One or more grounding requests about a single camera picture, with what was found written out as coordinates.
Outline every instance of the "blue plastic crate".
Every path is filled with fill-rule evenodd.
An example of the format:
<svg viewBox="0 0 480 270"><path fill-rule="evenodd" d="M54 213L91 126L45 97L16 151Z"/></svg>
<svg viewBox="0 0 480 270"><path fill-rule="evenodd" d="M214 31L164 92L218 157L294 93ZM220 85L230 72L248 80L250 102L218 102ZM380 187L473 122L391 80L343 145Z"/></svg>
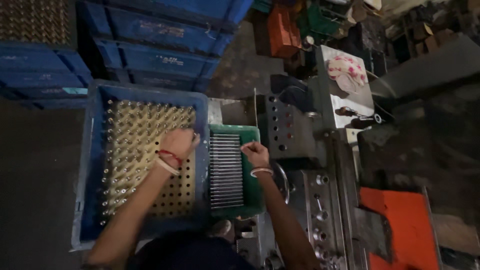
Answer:
<svg viewBox="0 0 480 270"><path fill-rule="evenodd" d="M10 100L52 99L86 97L86 88L47 87L47 88L0 88L0 94Z"/></svg>
<svg viewBox="0 0 480 270"><path fill-rule="evenodd" d="M55 72L9 72L0 71L0 86L13 88L30 87L87 87L92 81L90 73Z"/></svg>
<svg viewBox="0 0 480 270"><path fill-rule="evenodd" d="M84 109L87 107L87 99L84 98L64 98L64 99L35 99L22 100L20 104L29 109Z"/></svg>
<svg viewBox="0 0 480 270"><path fill-rule="evenodd" d="M103 2L192 23L209 24L233 33L245 17L253 0L104 0Z"/></svg>
<svg viewBox="0 0 480 270"><path fill-rule="evenodd" d="M106 67L177 74L210 79L219 58L155 49L139 44L96 40Z"/></svg>
<svg viewBox="0 0 480 270"><path fill-rule="evenodd" d="M191 78L174 74L157 72L110 69L110 79L122 83L133 83L146 86L155 86L172 90L192 91L203 93L210 84L209 79Z"/></svg>
<svg viewBox="0 0 480 270"><path fill-rule="evenodd" d="M96 37L151 42L196 54L217 56L223 54L225 47L233 39L233 34L219 34L202 27L101 4L79 2L78 10L87 22L91 34Z"/></svg>
<svg viewBox="0 0 480 270"><path fill-rule="evenodd" d="M52 50L45 44L7 41L0 43L0 70L90 72L76 51Z"/></svg>
<svg viewBox="0 0 480 270"><path fill-rule="evenodd" d="M73 219L72 246L74 250L91 248L103 230L96 219L99 211L98 189L102 186L105 142L103 137L105 110L109 99L127 99L142 102L171 103L193 106L196 119L193 129L200 135L201 143L195 150L195 201L190 216L164 219L150 217L145 222L141 239L156 237L168 232L200 229L208 219L207 180L209 129L208 99L200 93L174 91L150 86L122 84L95 80L88 89L85 112L79 182Z"/></svg>

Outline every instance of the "bracelet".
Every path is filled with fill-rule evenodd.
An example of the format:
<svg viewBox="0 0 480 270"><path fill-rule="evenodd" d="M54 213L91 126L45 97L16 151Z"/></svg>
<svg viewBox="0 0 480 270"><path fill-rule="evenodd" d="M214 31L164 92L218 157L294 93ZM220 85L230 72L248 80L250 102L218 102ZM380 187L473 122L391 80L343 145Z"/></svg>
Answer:
<svg viewBox="0 0 480 270"><path fill-rule="evenodd" d="M174 175L180 175L180 172L177 171L176 169L172 168L170 165L168 165L165 161L163 161L163 159L161 157L158 157L158 159L156 160L156 162L162 166L163 168L165 168L165 170L169 171L170 173L174 174Z"/></svg>
<svg viewBox="0 0 480 270"><path fill-rule="evenodd" d="M257 178L255 175L256 172L268 172L271 176L273 176L273 170L269 168L254 168L252 171L250 171L250 175Z"/></svg>
<svg viewBox="0 0 480 270"><path fill-rule="evenodd" d="M176 159L179 163L179 166L181 166L181 164L183 163L183 160L179 159L179 157L177 157L177 155L175 155L174 153L170 152L170 151L167 151L167 150L160 150L158 152L158 154L167 154L167 155L170 155L172 156L174 159Z"/></svg>

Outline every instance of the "orange box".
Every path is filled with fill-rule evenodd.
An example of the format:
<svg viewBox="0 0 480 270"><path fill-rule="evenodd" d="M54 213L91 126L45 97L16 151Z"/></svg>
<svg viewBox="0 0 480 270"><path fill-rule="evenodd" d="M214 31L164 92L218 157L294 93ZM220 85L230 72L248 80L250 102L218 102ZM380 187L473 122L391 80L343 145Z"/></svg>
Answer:
<svg viewBox="0 0 480 270"><path fill-rule="evenodd" d="M288 8L276 5L267 26L272 56L290 58L301 48L300 30L295 21L290 21Z"/></svg>

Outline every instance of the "person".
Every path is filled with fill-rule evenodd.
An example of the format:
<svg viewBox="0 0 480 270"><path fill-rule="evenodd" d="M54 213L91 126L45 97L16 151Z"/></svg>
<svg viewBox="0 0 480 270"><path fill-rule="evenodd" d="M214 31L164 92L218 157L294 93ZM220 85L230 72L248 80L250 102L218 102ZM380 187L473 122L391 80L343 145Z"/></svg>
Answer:
<svg viewBox="0 0 480 270"><path fill-rule="evenodd" d="M163 137L161 147L183 160L199 141L192 129L176 129ZM253 167L270 168L268 149L259 142L247 143L240 149ZM172 168L179 166L179 161L172 155L160 153L159 158ZM266 208L286 269L320 269L320 262L305 232L285 204L270 173L262 171L255 175L263 188ZM108 269L129 256L147 212L170 176L171 173L164 165L154 162L137 191L117 211L96 240L88 254L85 269ZM224 238L194 233L155 239L131 258L128 268L132 266L142 270L254 269L233 251L231 244Z"/></svg>

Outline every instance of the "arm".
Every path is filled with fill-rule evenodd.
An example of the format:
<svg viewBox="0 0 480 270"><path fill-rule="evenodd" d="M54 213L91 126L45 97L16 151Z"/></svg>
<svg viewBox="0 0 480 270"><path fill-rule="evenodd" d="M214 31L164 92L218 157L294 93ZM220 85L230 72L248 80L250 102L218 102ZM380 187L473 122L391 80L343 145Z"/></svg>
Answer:
<svg viewBox="0 0 480 270"><path fill-rule="evenodd" d="M269 168L268 149L259 142L243 145L242 152L254 167ZM275 239L280 248L285 266L289 270L320 269L318 261L305 232L268 172L257 172L258 182L263 188L267 211L272 219Z"/></svg>
<svg viewBox="0 0 480 270"><path fill-rule="evenodd" d="M199 137L193 142L192 139L192 129L176 129L163 137L161 146L180 159L185 159L200 142ZM169 155L160 157L173 168L178 167L178 162L173 157ZM138 185L137 191L120 207L98 237L88 255L88 264L109 265L128 255L148 210L169 177L170 172L154 162L148 175Z"/></svg>

